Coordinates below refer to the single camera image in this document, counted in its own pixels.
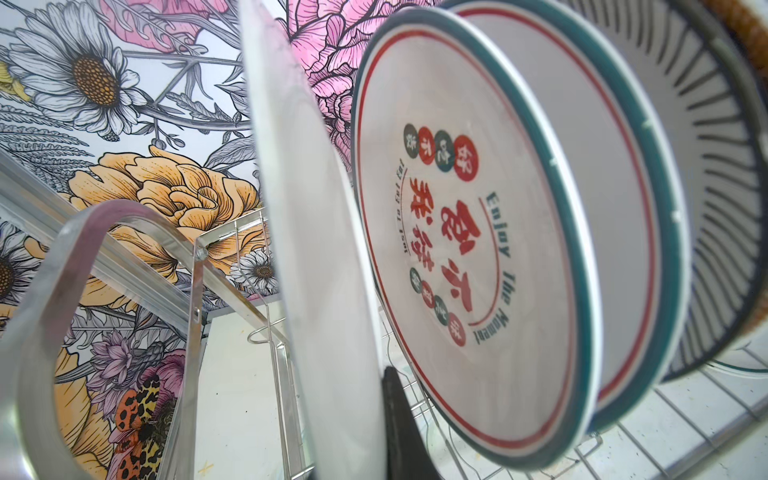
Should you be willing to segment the chrome wire dish rack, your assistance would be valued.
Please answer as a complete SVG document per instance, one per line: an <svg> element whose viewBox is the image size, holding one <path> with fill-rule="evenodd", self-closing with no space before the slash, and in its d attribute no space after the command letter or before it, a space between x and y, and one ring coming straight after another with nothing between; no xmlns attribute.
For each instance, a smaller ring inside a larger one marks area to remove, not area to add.
<svg viewBox="0 0 768 480"><path fill-rule="evenodd" d="M66 184L90 161L77 147L12 143L1 149L1 219L24 238L10 264L10 286L2 293L17 303L30 284L46 247L74 208ZM94 354L97 342L128 346L121 358L130 377L163 363L183 345L185 324L150 307L98 304L76 311L68 352L78 352L85 384L107 361ZM763 479L767 475L767 383L728 368L708 367L658 388L630 416L588 437L541 479Z"/></svg>

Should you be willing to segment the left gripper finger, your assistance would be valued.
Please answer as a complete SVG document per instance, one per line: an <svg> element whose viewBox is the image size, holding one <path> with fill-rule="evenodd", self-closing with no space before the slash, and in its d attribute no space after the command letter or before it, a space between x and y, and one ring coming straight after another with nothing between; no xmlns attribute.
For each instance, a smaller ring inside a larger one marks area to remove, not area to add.
<svg viewBox="0 0 768 480"><path fill-rule="evenodd" d="M381 384L386 425L386 478L389 480L440 479L394 367L385 368Z"/></svg>

